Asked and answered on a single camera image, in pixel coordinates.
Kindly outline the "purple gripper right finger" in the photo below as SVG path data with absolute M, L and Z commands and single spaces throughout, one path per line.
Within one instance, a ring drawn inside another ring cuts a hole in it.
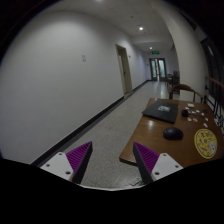
M 133 143 L 133 154 L 145 185 L 182 169 L 169 154 L 158 154 L 137 142 Z

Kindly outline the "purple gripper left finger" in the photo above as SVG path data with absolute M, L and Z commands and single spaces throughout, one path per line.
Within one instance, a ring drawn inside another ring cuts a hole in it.
M 41 168 L 65 180 L 80 184 L 92 151 L 92 142 L 87 142 L 68 153 L 58 152 Z

